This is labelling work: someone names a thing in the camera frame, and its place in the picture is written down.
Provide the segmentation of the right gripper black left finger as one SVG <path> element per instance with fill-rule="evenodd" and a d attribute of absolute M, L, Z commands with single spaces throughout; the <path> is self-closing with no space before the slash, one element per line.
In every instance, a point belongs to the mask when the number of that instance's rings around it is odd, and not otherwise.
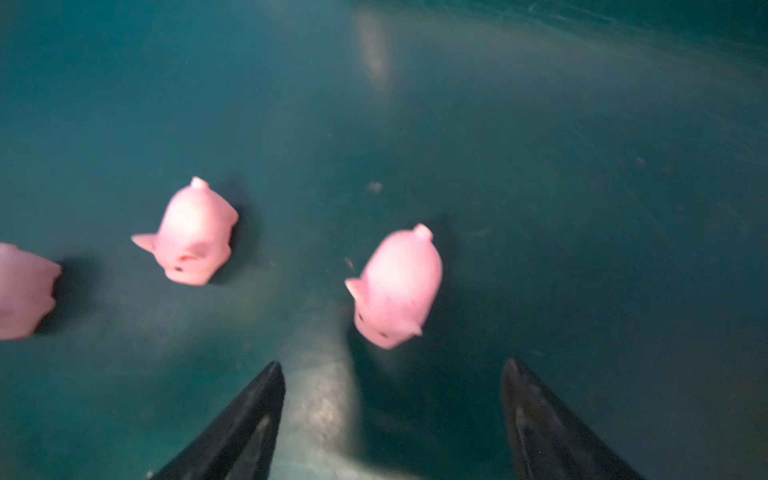
<path fill-rule="evenodd" d="M 272 361 L 154 477 L 267 480 L 285 395 L 281 365 Z"/>

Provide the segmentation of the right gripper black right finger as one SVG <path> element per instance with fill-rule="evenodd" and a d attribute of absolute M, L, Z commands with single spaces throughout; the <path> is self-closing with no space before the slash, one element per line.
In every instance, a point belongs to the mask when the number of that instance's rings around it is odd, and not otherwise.
<path fill-rule="evenodd" d="M 501 404 L 520 479 L 643 479 L 517 357 L 505 361 Z"/>

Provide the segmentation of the pink toy pig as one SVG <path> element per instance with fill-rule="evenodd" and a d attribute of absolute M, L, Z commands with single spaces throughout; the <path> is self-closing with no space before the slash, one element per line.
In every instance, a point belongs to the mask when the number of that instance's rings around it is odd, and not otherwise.
<path fill-rule="evenodd" d="M 134 234 L 131 241 L 154 256 L 169 280 L 204 286 L 231 257 L 238 220 L 236 209 L 194 176 L 172 196 L 158 230 Z"/>
<path fill-rule="evenodd" d="M 389 234 L 360 276 L 345 280 L 355 327 L 385 350 L 421 336 L 442 278 L 443 262 L 426 225 Z"/>
<path fill-rule="evenodd" d="M 1 339 L 32 335 L 56 305 L 54 283 L 62 267 L 46 258 L 1 244 Z"/>

